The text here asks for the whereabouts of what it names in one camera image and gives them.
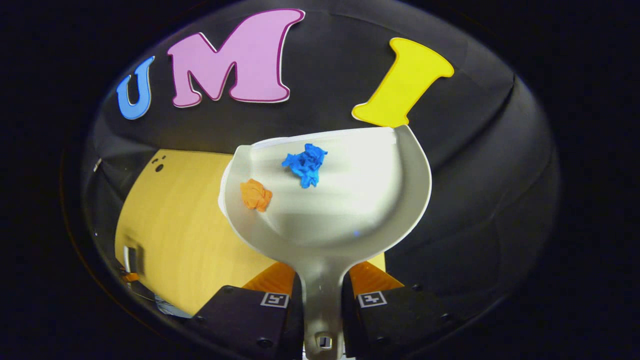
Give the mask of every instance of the letter m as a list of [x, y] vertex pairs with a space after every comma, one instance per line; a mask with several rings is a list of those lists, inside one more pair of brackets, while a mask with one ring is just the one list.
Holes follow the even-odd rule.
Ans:
[[186, 108], [200, 103], [202, 95], [193, 89], [194, 79], [214, 101], [220, 99], [225, 82], [236, 68], [231, 97], [245, 102], [281, 102], [289, 98], [289, 88], [280, 77], [282, 47], [291, 25], [305, 13], [297, 9], [277, 9], [246, 18], [215, 50], [202, 33], [191, 35], [169, 48], [173, 60], [175, 97], [173, 105]]

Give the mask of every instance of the hole in handle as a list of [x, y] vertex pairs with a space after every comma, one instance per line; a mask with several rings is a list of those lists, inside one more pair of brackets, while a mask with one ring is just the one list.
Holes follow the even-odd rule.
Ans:
[[318, 347], [323, 350], [331, 350], [332, 340], [330, 336], [318, 335], [316, 336]]

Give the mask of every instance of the wooden panel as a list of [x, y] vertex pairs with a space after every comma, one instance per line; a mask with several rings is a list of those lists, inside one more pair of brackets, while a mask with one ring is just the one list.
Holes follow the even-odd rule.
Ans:
[[[222, 286], [241, 287], [275, 263], [242, 242], [218, 207], [220, 180], [231, 158], [159, 150], [118, 219], [118, 261], [124, 262], [124, 245], [138, 249], [140, 282], [191, 315]], [[385, 269], [384, 254], [370, 262]]]

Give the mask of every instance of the crumpled paper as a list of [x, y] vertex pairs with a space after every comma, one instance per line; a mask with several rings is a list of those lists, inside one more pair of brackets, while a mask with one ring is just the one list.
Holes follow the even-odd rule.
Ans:
[[240, 184], [240, 190], [242, 191], [242, 201], [247, 208], [257, 209], [261, 213], [267, 210], [273, 193], [265, 189], [261, 183], [249, 179], [248, 182]]
[[317, 186], [318, 169], [324, 161], [326, 151], [311, 143], [305, 144], [305, 152], [297, 155], [287, 154], [287, 158], [282, 162], [283, 167], [289, 167], [291, 171], [300, 176], [300, 185], [306, 189], [310, 185]]

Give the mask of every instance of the dustpan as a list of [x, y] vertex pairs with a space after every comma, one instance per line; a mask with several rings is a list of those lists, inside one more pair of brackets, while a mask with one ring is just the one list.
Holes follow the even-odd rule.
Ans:
[[[317, 187], [281, 164], [312, 143], [328, 154]], [[273, 192], [266, 212], [248, 209], [240, 184]], [[431, 195], [427, 158], [408, 126], [368, 127], [270, 139], [236, 149], [221, 181], [220, 207], [236, 234], [300, 276], [307, 357], [342, 355], [342, 278], [393, 247], [420, 220]]]

